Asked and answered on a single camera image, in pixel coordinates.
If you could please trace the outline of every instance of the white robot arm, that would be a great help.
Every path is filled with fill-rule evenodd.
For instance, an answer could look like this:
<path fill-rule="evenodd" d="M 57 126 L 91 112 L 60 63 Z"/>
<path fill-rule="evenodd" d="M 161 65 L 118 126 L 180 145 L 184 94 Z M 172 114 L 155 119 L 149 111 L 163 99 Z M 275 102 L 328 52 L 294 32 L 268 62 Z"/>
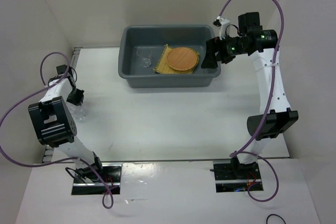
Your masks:
<path fill-rule="evenodd" d="M 279 51 L 277 52 L 276 62 L 272 62 L 274 54 L 273 48 L 264 49 L 264 52 L 255 51 L 250 55 L 250 59 L 254 65 L 257 74 L 259 93 L 260 93 L 260 114 L 263 114 L 268 101 L 269 91 L 271 88 L 272 66 L 276 68 L 275 83 L 273 98 L 267 113 L 287 112 L 290 110 L 290 105 L 287 100 L 284 85 L 282 84 L 280 64 L 279 64 Z M 264 147 L 271 141 L 270 137 L 262 138 L 260 140 L 254 139 L 253 142 L 247 147 L 246 151 L 259 155 Z M 250 164 L 257 160 L 256 156 L 242 154 L 238 156 L 242 164 Z"/>
<path fill-rule="evenodd" d="M 226 29 L 230 21 L 220 17 L 214 25 L 221 26 L 220 36 L 206 42 L 206 56 L 202 68 L 217 68 L 217 61 L 229 63 L 236 55 L 248 54 L 255 68 L 260 92 L 260 114 L 247 119 L 247 129 L 252 136 L 257 130 L 262 114 L 267 107 L 271 89 L 272 66 L 275 66 L 275 83 L 273 97 L 267 111 L 266 119 L 258 135 L 246 151 L 259 155 L 265 145 L 286 131 L 298 119 L 298 112 L 292 111 L 287 101 L 282 84 L 279 67 L 279 51 L 273 62 L 275 47 L 278 41 L 274 30 L 263 30 L 260 25 L 259 13 L 246 13 L 238 17 L 238 37 L 230 37 Z M 256 156 L 242 154 L 238 156 L 240 164 L 248 165 L 257 160 Z"/>
<path fill-rule="evenodd" d="M 49 80 L 48 85 L 58 81 L 66 66 L 58 66 L 58 76 Z M 88 150 L 78 139 L 76 124 L 71 116 L 82 109 L 84 91 L 76 88 L 72 73 L 56 86 L 48 89 L 45 96 L 28 107 L 38 140 L 42 145 L 57 148 L 69 157 L 78 157 L 87 161 L 98 173 L 102 165 L 94 152 Z M 80 160 L 73 160 L 77 172 L 82 178 L 96 180 L 92 171 Z"/>

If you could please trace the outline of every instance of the clear plastic cup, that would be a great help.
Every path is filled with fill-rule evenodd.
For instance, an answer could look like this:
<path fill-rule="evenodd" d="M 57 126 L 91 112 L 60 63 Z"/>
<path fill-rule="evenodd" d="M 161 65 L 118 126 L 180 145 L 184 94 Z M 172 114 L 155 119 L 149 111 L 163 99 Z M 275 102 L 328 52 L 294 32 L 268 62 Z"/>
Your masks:
<path fill-rule="evenodd" d="M 148 47 L 138 47 L 136 55 L 140 58 L 140 65 L 144 68 L 152 64 L 152 50 Z"/>

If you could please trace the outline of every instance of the black cable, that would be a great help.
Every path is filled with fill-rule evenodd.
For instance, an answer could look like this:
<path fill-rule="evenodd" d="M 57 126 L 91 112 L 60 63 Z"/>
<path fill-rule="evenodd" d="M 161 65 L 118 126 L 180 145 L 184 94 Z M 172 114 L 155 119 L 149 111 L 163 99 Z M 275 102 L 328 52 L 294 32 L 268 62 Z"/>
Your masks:
<path fill-rule="evenodd" d="M 73 67 L 70 67 L 70 68 L 75 72 L 75 74 L 76 74 L 75 82 L 77 82 L 77 78 L 78 78 L 77 72 L 76 72 L 76 70 Z"/>
<path fill-rule="evenodd" d="M 228 35 L 227 35 L 227 28 L 228 28 L 229 26 L 234 26 L 234 27 L 237 29 L 237 34 L 240 36 L 240 32 L 239 32 L 239 28 L 238 28 L 238 26 L 236 26 L 236 25 L 234 25 L 234 24 L 230 24 L 230 25 L 228 25 L 228 26 L 225 28 L 225 37 L 228 36 Z"/>
<path fill-rule="evenodd" d="M 266 224 L 268 224 L 268 219 L 271 216 L 279 217 L 284 222 L 284 224 L 286 224 L 285 220 L 280 215 L 276 215 L 276 214 L 270 214 L 269 216 L 267 216 L 267 218 L 266 218 Z"/>
<path fill-rule="evenodd" d="M 79 179 L 84 184 L 86 184 L 85 180 L 80 176 L 80 174 L 76 170 L 74 170 L 74 169 L 72 169 L 70 167 L 65 167 L 65 171 L 70 175 L 71 178 L 73 178 L 73 179 Z"/>

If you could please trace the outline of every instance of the purple cable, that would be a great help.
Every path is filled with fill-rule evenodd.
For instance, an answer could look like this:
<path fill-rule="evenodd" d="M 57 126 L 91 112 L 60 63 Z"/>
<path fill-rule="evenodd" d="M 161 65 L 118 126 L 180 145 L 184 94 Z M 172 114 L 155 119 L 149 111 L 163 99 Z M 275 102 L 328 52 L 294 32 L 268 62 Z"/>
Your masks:
<path fill-rule="evenodd" d="M 46 85 L 46 83 L 45 83 L 45 81 L 44 81 L 44 79 L 43 79 L 43 75 L 42 75 L 43 64 L 44 64 L 45 60 L 46 60 L 49 56 L 51 56 L 51 55 L 62 55 L 62 56 L 65 58 L 65 60 L 67 61 L 67 69 L 66 69 L 65 73 L 64 73 L 64 74 L 61 76 L 61 78 L 60 78 L 57 82 L 55 82 L 53 85 L 51 85 L 51 86 L 49 86 L 49 87 L 45 87 L 45 88 L 43 88 L 43 89 L 40 89 L 40 90 L 38 90 L 38 91 L 36 91 L 36 92 L 34 92 L 34 93 L 32 93 L 32 94 L 26 96 L 25 98 L 23 98 L 22 100 L 16 102 L 13 106 L 11 106 L 11 107 L 5 112 L 5 114 L 1 117 L 1 119 L 0 119 L 0 127 L 1 127 L 1 125 L 3 124 L 4 120 L 6 119 L 6 117 L 8 116 L 8 114 L 9 114 L 13 109 L 15 109 L 17 106 L 19 106 L 21 103 L 23 103 L 24 101 L 28 100 L 29 98 L 31 98 L 31 97 L 33 97 L 33 96 L 35 96 L 35 95 L 37 95 L 37 94 L 39 94 L 39 93 L 41 93 L 41 92 L 44 92 L 44 91 L 48 90 L 49 88 L 54 87 L 55 85 L 57 85 L 60 81 L 62 81 L 62 80 L 67 76 L 68 71 L 69 71 L 69 68 L 70 68 L 70 61 L 69 61 L 68 57 L 67 57 L 66 55 L 62 54 L 61 52 L 51 52 L 51 53 L 47 54 L 47 55 L 43 58 L 43 60 L 42 60 L 42 62 L 41 62 L 41 65 L 40 65 L 40 76 L 41 76 L 41 79 L 42 79 L 43 84 Z M 114 203 L 114 201 L 113 201 L 113 195 L 112 195 L 112 192 L 111 192 L 111 189 L 113 189 L 113 187 L 110 188 L 110 187 L 105 183 L 105 181 L 102 179 L 102 177 L 95 171 L 95 169 L 94 169 L 88 162 L 86 162 L 85 160 L 83 160 L 83 159 L 81 159 L 81 158 L 78 158 L 78 157 L 67 157 L 67 158 L 63 158 L 63 159 L 60 159 L 60 160 L 57 160 L 57 161 L 53 161 L 53 162 L 50 162 L 50 163 L 46 163 L 46 164 L 30 165 L 30 164 L 24 164 L 24 163 L 18 162 L 18 161 L 16 161 L 16 160 L 12 159 L 11 157 L 9 157 L 9 156 L 5 153 L 5 151 L 2 149 L 1 145 L 0 145 L 0 153 L 1 153 L 1 154 L 2 154 L 8 161 L 10 161 L 11 163 L 13 163 L 13 164 L 15 164 L 15 165 L 18 165 L 18 166 L 29 167 L 29 168 L 43 167 L 43 166 L 48 166 L 48 165 L 52 165 L 52 164 L 59 164 L 59 163 L 62 163 L 62 162 L 64 162 L 64 161 L 69 161 L 69 160 L 78 159 L 78 160 L 80 160 L 81 162 L 83 162 L 84 164 L 86 164 L 86 165 L 93 171 L 93 173 L 94 173 L 94 174 L 98 177 L 98 179 L 103 183 L 105 189 L 106 189 L 107 192 L 108 192 L 107 194 L 110 195 L 110 197 L 111 197 L 111 205 L 110 205 L 110 206 L 105 205 L 105 202 L 104 202 L 104 201 L 105 201 L 105 196 L 107 195 L 107 194 L 105 194 L 105 195 L 103 196 L 103 199 L 102 199 L 102 204 L 103 204 L 103 206 L 104 206 L 106 209 L 111 209 L 111 208 L 113 207 L 113 203 Z"/>
<path fill-rule="evenodd" d="M 225 10 L 225 8 L 227 7 L 227 5 L 231 2 L 232 0 L 228 0 L 226 2 L 226 4 L 223 6 L 221 12 L 219 13 L 219 16 L 221 16 Z M 279 45 L 280 45 L 280 41 L 281 41 L 281 38 L 282 38 L 282 34 L 284 33 L 284 18 L 283 18 L 283 12 L 282 12 L 282 9 L 281 9 L 281 6 L 280 4 L 278 3 L 277 0 L 272 0 L 275 5 L 277 6 L 278 10 L 279 10 L 279 14 L 280 14 L 280 19 L 281 19 L 281 27 L 280 27 L 280 33 L 279 33 L 279 37 L 278 37 L 278 41 L 277 41 L 277 44 L 275 46 L 275 49 L 274 49 L 274 54 L 273 54 L 273 58 L 272 58 L 272 62 L 276 62 L 276 58 L 277 58 L 277 52 L 278 52 L 278 49 L 279 49 Z M 244 154 L 250 154 L 250 155 L 253 155 L 253 156 L 257 156 L 259 158 L 261 158 L 262 160 L 264 160 L 272 169 L 274 175 L 275 175 L 275 178 L 276 178 L 276 181 L 277 181 L 277 188 L 274 192 L 274 194 L 269 197 L 268 199 L 263 199 L 263 200 L 260 200 L 260 199 L 256 199 L 255 197 L 253 197 L 250 193 L 250 188 L 253 186 L 253 185 L 250 185 L 248 188 L 247 188 L 247 192 L 249 194 L 249 196 L 254 199 L 255 201 L 258 201 L 258 202 L 267 202 L 267 201 L 270 201 L 272 200 L 276 194 L 278 193 L 278 190 L 279 190 L 279 179 L 278 179 L 278 175 L 276 173 L 276 171 L 274 170 L 274 168 L 272 167 L 272 165 L 263 157 L 259 156 L 259 155 L 256 155 L 252 152 L 244 152 L 244 150 L 253 142 L 253 140 L 257 137 L 257 135 L 259 134 L 264 122 L 265 122 L 265 119 L 266 119 L 266 116 L 267 116 L 267 113 L 268 113 L 268 110 L 269 110 L 269 107 L 271 105 L 271 101 L 272 101 L 272 96 L 273 96 L 273 91 L 274 91 L 274 83 L 275 83 L 275 66 L 272 66 L 272 77 L 271 77 L 271 88 L 270 88 L 270 91 L 269 91 L 269 96 L 268 96 L 268 100 L 267 100 L 267 104 L 266 104 L 266 107 L 265 107 L 265 111 L 264 111 L 264 114 L 260 120 L 260 123 L 258 125 L 258 127 L 256 128 L 256 131 L 254 132 L 254 134 L 252 135 L 252 137 L 250 138 L 250 140 L 242 147 L 240 148 L 239 150 L 233 152 L 230 154 L 230 157 L 236 157 L 238 154 L 240 153 L 244 153 Z"/>
<path fill-rule="evenodd" d="M 251 195 L 251 192 L 250 192 L 251 187 L 253 187 L 253 186 L 257 185 L 257 184 L 260 184 L 260 182 L 253 183 L 253 184 L 251 184 L 251 185 L 249 185 L 249 186 L 247 187 L 247 193 L 248 193 L 248 195 L 249 195 L 252 199 L 254 199 L 255 201 L 257 201 L 257 202 L 267 202 L 267 201 L 272 200 L 272 199 L 276 196 L 276 194 L 278 193 L 278 191 L 279 191 L 279 177 L 278 177 L 277 173 L 275 172 L 273 166 L 271 165 L 270 162 L 267 161 L 267 159 L 265 159 L 264 157 L 261 157 L 261 156 L 255 154 L 255 153 L 252 153 L 252 152 L 244 152 L 244 151 L 241 152 L 241 153 L 244 153 L 244 154 L 250 154 L 250 155 L 259 157 L 260 159 L 262 159 L 263 161 L 265 161 L 265 162 L 269 165 L 269 167 L 272 169 L 272 171 L 273 171 L 273 173 L 274 173 L 274 176 L 275 176 L 275 180 L 276 180 L 276 182 L 277 182 L 277 187 L 276 187 L 276 189 L 275 189 L 273 195 L 272 195 L 271 197 L 267 198 L 267 199 L 257 199 L 257 198 L 255 198 L 255 197 L 253 197 L 253 196 Z"/>

